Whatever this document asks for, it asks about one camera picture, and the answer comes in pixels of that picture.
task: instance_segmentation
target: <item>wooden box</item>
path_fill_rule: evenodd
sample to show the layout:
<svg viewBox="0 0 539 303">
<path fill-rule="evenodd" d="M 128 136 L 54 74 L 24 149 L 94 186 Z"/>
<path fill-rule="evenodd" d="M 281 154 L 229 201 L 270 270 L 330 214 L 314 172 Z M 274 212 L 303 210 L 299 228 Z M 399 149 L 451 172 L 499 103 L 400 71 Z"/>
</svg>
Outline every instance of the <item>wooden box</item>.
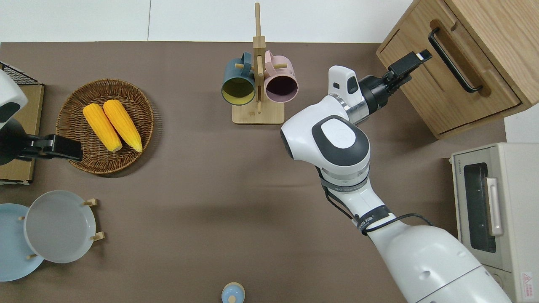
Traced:
<svg viewBox="0 0 539 303">
<path fill-rule="evenodd" d="M 539 100 L 539 2 L 415 0 L 382 42 L 387 67 L 427 49 L 433 58 L 403 92 L 439 139 L 521 112 Z M 429 41 L 441 45 L 468 92 Z"/>
</svg>

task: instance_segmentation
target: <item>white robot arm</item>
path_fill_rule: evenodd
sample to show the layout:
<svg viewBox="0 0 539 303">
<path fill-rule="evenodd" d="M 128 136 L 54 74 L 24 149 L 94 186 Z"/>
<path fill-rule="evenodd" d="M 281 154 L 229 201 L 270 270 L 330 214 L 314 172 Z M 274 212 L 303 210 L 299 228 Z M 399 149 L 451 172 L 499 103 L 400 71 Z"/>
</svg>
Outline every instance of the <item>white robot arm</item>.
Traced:
<svg viewBox="0 0 539 303">
<path fill-rule="evenodd" d="M 457 239 L 434 226 L 402 223 L 405 216 L 396 217 L 369 181 L 369 140 L 355 124 L 384 106 L 388 96 L 410 80 L 410 72 L 429 58 L 426 51 L 410 53 L 382 78 L 367 76 L 359 82 L 354 71 L 331 67 L 329 94 L 290 118 L 281 137 L 294 160 L 318 168 L 328 200 L 340 204 L 369 236 L 408 302 L 510 303 Z"/>
<path fill-rule="evenodd" d="M 13 159 L 62 158 L 82 160 L 80 142 L 59 136 L 28 135 L 13 116 L 28 103 L 18 85 L 0 70 L 0 165 Z"/>
</svg>

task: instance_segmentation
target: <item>round woven basket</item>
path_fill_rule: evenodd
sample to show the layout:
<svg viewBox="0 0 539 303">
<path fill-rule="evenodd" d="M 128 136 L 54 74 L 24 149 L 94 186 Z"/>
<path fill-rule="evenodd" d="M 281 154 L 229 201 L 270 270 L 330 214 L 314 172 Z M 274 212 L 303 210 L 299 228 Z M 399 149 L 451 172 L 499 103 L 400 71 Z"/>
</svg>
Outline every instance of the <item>round woven basket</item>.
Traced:
<svg viewBox="0 0 539 303">
<path fill-rule="evenodd" d="M 69 161 L 76 168 L 92 174 L 110 174 L 120 171 L 135 162 L 142 153 L 136 152 L 123 140 L 122 148 L 111 153 L 101 143 L 86 122 L 82 109 L 97 103 L 101 107 L 110 99 L 120 101 L 133 120 L 142 140 L 142 152 L 150 142 L 154 131 L 154 112 L 148 98 L 131 83 L 101 79 L 83 85 L 65 101 L 58 114 L 56 133 L 82 143 L 82 161 Z"/>
</svg>

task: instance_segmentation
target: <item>pink mug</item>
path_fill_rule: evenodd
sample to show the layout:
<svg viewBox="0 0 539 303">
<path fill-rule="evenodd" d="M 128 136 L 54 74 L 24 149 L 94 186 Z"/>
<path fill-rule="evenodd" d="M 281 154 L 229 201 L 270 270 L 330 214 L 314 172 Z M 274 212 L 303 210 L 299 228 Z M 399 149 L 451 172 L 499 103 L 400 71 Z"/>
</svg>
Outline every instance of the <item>pink mug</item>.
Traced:
<svg viewBox="0 0 539 303">
<path fill-rule="evenodd" d="M 292 63 L 285 56 L 274 56 L 271 51 L 266 51 L 264 67 L 264 87 L 268 99 L 283 103 L 294 99 L 298 94 L 298 81 L 292 68 Z M 275 68 L 274 65 L 286 64 L 286 67 Z"/>
</svg>

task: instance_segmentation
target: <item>yellow corn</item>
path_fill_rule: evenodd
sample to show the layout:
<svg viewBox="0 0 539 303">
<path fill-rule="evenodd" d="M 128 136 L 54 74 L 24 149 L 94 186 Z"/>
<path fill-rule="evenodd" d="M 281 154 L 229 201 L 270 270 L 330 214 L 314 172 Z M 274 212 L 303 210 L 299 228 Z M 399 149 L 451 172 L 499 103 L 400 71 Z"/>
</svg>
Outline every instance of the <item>yellow corn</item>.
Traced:
<svg viewBox="0 0 539 303">
<path fill-rule="evenodd" d="M 108 100 L 103 105 L 105 114 L 122 139 L 137 152 L 142 152 L 142 141 L 135 124 L 118 100 Z"/>
<path fill-rule="evenodd" d="M 103 142 L 105 147 L 113 153 L 122 148 L 120 138 L 114 131 L 114 128 L 108 121 L 107 116 L 97 103 L 91 103 L 82 109 L 82 114 L 88 121 L 88 124 L 94 130 L 94 133 L 98 136 L 99 140 Z"/>
</svg>

